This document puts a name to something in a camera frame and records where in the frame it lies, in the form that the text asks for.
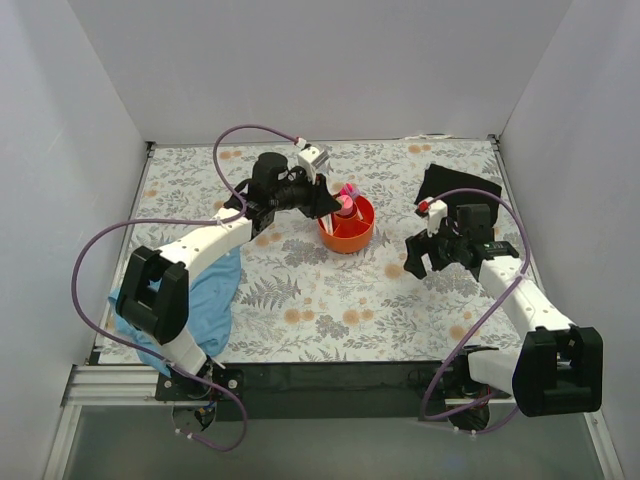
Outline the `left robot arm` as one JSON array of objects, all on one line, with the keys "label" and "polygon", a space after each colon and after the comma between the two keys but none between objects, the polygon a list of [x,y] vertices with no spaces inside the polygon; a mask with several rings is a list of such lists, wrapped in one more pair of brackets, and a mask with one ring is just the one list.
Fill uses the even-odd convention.
[{"label": "left robot arm", "polygon": [[210,357],[187,327],[191,284],[223,255],[257,237],[279,211],[299,210],[314,220],[338,211],[341,205],[320,171],[327,159],[325,150],[311,145],[298,153],[295,167],[281,154],[263,153],[250,178],[232,189],[213,225],[131,254],[115,312],[151,338],[188,398],[203,399],[213,386]]}]

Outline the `orange round divided organizer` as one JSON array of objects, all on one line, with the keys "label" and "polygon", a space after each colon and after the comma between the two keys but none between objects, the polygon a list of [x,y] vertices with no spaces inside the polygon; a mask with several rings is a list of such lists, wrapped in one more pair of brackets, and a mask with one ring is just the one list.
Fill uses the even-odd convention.
[{"label": "orange round divided organizer", "polygon": [[376,217],[374,207],[364,196],[359,196],[354,202],[363,215],[363,221],[358,219],[356,213],[346,219],[332,213],[332,234],[324,230],[321,219],[317,221],[320,238],[329,250],[340,254],[356,253],[371,241]]}]

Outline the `pink capped glue bottle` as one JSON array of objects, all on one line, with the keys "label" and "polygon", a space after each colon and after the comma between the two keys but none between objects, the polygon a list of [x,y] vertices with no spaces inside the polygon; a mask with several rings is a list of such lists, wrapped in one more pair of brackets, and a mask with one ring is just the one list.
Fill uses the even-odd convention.
[{"label": "pink capped glue bottle", "polygon": [[340,195],[336,200],[340,204],[340,209],[335,213],[338,218],[350,218],[356,213],[356,204],[351,196]]}]

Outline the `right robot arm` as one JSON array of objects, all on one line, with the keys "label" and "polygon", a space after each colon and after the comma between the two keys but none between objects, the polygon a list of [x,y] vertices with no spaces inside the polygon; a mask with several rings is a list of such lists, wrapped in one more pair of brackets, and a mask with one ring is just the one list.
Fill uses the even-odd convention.
[{"label": "right robot arm", "polygon": [[526,276],[527,263],[507,241],[497,241],[486,204],[457,207],[455,220],[442,200],[426,198],[416,213],[425,230],[406,240],[406,271],[459,264],[469,271],[514,326],[516,354],[463,344],[441,370],[464,397],[486,387],[512,396],[527,417],[594,412],[602,404],[603,340],[561,313]]}]

